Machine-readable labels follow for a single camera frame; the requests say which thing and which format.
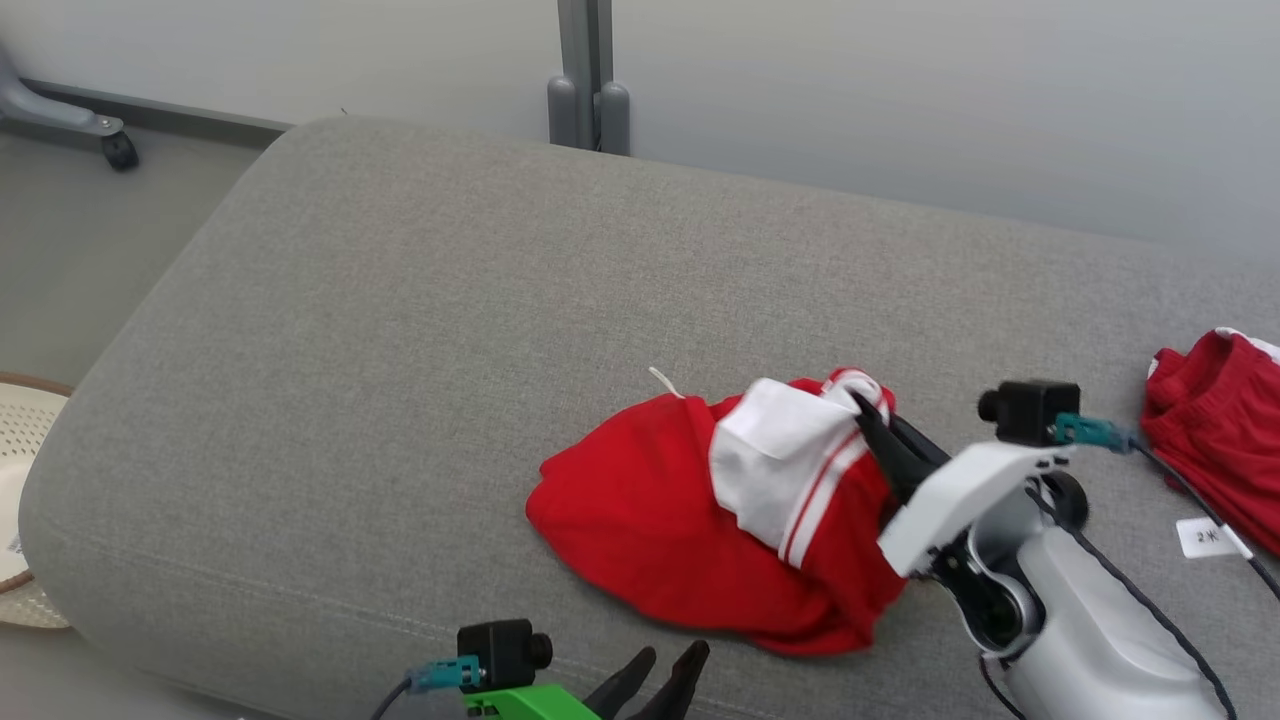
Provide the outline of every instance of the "red cloth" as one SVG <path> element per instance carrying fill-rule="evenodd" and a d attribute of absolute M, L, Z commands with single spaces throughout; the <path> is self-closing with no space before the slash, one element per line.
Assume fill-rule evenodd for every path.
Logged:
<path fill-rule="evenodd" d="M 716 424 L 741 397 L 708 406 L 663 395 L 609 418 L 543 464 L 529 520 L 580 577 L 650 618 L 741 633 L 788 655 L 869 646 L 905 584 L 876 543 L 893 502 L 879 469 L 869 454 L 850 465 L 800 568 L 788 565 L 740 529 L 713 491 Z"/>
<path fill-rule="evenodd" d="M 1156 363 L 1142 418 L 1152 448 L 1238 533 L 1280 555 L 1280 365 L 1217 332 Z"/>

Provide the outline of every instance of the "sofa cushion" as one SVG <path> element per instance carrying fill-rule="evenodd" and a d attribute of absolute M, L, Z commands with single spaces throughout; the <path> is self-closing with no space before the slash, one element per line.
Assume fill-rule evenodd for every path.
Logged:
<path fill-rule="evenodd" d="M 858 365 L 948 450 L 1001 379 L 1079 382 L 1135 423 L 1152 352 L 1280 338 L 1275 273 L 1018 222 L 471 132 L 344 118 L 244 174 L 56 421 L 23 500 L 49 596 L 96 644 L 296 719 L 362 716 L 460 625 L 530 618 L 580 696 L 649 623 L 529 527 L 539 464 L 663 392 Z M 1276 607 L 1183 559 L 1197 515 L 1133 457 L 1074 462 L 1089 536 L 1179 621 L 1240 715 L 1280 707 Z M 865 653 L 716 637 L 691 716 L 993 717 L 942 591 Z M 655 670 L 649 684 L 660 684 Z M 452 708 L 447 693 L 398 717 Z"/>

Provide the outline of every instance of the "teal connector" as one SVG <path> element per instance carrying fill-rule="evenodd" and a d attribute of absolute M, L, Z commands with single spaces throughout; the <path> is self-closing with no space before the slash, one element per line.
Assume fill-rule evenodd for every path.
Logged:
<path fill-rule="evenodd" d="M 1138 436 L 1108 420 L 1085 418 L 1075 413 L 1059 413 L 1053 420 L 1053 439 L 1061 443 L 1092 445 L 1128 455 Z"/>
<path fill-rule="evenodd" d="M 440 688 L 475 688 L 480 685 L 484 673 L 480 659 L 463 655 L 452 660 L 440 660 L 407 673 L 410 694 L 438 691 Z"/>

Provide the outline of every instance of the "white label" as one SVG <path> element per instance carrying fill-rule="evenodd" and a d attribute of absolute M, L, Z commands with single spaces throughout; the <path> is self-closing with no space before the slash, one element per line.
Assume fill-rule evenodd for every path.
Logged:
<path fill-rule="evenodd" d="M 1219 527 L 1208 518 L 1179 520 L 1178 539 L 1183 543 L 1183 555 L 1192 559 L 1217 555 L 1249 557 L 1252 555 L 1231 532 L 1230 525 Z"/>

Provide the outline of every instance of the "chair leg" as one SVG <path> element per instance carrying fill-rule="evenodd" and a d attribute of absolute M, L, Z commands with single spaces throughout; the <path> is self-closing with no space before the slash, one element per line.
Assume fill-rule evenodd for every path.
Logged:
<path fill-rule="evenodd" d="M 102 138 L 102 154 L 116 170 L 127 170 L 138 164 L 137 150 L 124 135 L 123 120 L 36 95 L 18 79 L 18 73 L 3 47 L 0 47 L 0 118 L 93 135 Z"/>

